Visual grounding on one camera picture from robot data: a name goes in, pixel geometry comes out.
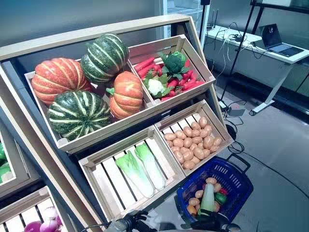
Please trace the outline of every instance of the orange pumpkin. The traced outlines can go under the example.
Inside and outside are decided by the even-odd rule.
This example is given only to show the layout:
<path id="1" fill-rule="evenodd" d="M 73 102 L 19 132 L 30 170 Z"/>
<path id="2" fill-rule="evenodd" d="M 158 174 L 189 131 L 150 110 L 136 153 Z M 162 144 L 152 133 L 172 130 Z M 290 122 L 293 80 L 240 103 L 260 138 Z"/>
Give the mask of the orange pumpkin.
<path id="1" fill-rule="evenodd" d="M 114 81 L 114 88 L 107 88 L 106 91 L 112 95 L 111 113 L 117 119 L 129 117 L 140 111 L 143 89 L 140 79 L 133 73 L 120 73 Z"/>
<path id="2" fill-rule="evenodd" d="M 92 90 L 80 63 L 67 58 L 54 58 L 38 64 L 31 85 L 35 95 L 46 105 L 66 91 Z"/>

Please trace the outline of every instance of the desk leg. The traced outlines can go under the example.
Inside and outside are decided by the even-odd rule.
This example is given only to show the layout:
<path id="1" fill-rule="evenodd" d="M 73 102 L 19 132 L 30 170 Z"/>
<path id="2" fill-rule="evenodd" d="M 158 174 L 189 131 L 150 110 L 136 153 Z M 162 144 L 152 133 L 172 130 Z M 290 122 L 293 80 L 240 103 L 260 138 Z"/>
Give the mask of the desk leg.
<path id="1" fill-rule="evenodd" d="M 282 72 L 279 73 L 280 78 L 278 80 L 278 83 L 273 87 L 272 91 L 270 92 L 270 94 L 267 97 L 267 99 L 265 100 L 265 102 L 263 102 L 262 104 L 260 104 L 259 106 L 255 107 L 252 110 L 253 115 L 257 114 L 258 112 L 260 112 L 262 110 L 264 110 L 266 107 L 268 107 L 269 105 L 271 105 L 272 103 L 275 102 L 273 100 L 273 97 L 278 92 L 278 89 L 280 88 L 280 86 L 285 81 L 286 77 L 288 76 L 288 74 L 291 71 L 293 66 L 294 66 L 293 64 L 290 64 L 290 65 L 284 64 Z"/>

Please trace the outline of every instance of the laptop screen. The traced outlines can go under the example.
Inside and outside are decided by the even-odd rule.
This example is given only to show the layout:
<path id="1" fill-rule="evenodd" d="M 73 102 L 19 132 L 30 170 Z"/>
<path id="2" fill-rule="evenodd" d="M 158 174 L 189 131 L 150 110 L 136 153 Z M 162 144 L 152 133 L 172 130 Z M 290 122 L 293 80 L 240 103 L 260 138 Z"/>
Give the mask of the laptop screen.
<path id="1" fill-rule="evenodd" d="M 266 48 L 282 43 L 277 24 L 266 25 L 259 28 Z"/>

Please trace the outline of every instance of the onion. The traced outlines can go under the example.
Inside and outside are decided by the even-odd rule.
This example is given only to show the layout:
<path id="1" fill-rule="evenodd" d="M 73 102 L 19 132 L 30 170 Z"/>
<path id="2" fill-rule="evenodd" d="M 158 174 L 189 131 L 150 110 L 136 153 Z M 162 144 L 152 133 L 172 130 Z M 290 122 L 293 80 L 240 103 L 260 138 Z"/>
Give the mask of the onion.
<path id="1" fill-rule="evenodd" d="M 59 226 L 62 226 L 62 221 L 59 216 L 56 217 L 56 222 Z"/>
<path id="2" fill-rule="evenodd" d="M 58 216 L 58 213 L 55 207 L 51 206 L 44 210 L 44 215 L 46 216 L 46 219 L 48 220 L 55 220 L 55 218 Z"/>
<path id="3" fill-rule="evenodd" d="M 55 232 L 58 229 L 59 225 L 55 220 L 47 220 L 41 225 L 40 232 Z"/>
<path id="4" fill-rule="evenodd" d="M 40 232 L 41 225 L 40 221 L 31 222 L 25 227 L 24 232 Z"/>

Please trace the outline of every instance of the white desk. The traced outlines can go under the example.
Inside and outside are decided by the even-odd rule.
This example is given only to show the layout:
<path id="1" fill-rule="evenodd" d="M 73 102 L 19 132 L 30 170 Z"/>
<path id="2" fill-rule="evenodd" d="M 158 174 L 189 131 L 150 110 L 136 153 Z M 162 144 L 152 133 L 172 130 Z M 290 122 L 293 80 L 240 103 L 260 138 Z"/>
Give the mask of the white desk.
<path id="1" fill-rule="evenodd" d="M 222 52 L 225 53 L 226 66 L 227 68 L 231 68 L 231 64 L 234 61 L 236 51 L 235 49 L 239 46 L 240 42 L 236 42 L 234 40 L 229 40 L 228 36 L 231 34 L 239 34 L 237 30 L 228 29 L 220 26 L 216 26 L 213 30 L 208 31 L 207 43 L 205 45 L 204 53 L 207 59 L 214 59 L 215 64 L 220 64 L 222 66 Z M 298 61 L 309 56 L 309 50 L 303 49 L 304 51 L 298 53 L 291 57 L 285 57 L 273 52 L 263 53 L 262 48 L 255 48 L 252 45 L 248 46 L 249 43 L 261 40 L 262 37 L 257 35 L 252 35 L 246 33 L 245 41 L 242 45 L 244 50 L 239 53 L 238 60 L 236 62 L 234 72 L 243 74 L 249 78 L 252 78 L 256 81 L 259 81 L 267 86 L 272 87 L 272 91 L 265 100 L 264 103 L 257 106 L 253 109 L 254 113 L 258 113 L 263 110 L 270 104 L 272 104 L 273 97 L 277 93 L 280 86 L 283 84 L 285 78 L 287 77 L 290 70 L 293 68 L 294 64 Z M 216 37 L 216 49 L 214 50 L 213 40 Z M 218 56 L 218 52 L 222 46 L 222 43 L 225 41 L 225 48 L 220 51 L 220 55 Z M 229 46 L 229 57 L 231 61 L 227 60 L 227 48 L 226 44 L 228 42 Z M 261 59 L 255 59 L 252 50 L 256 53 L 256 56 L 260 56 L 263 53 L 263 57 Z"/>

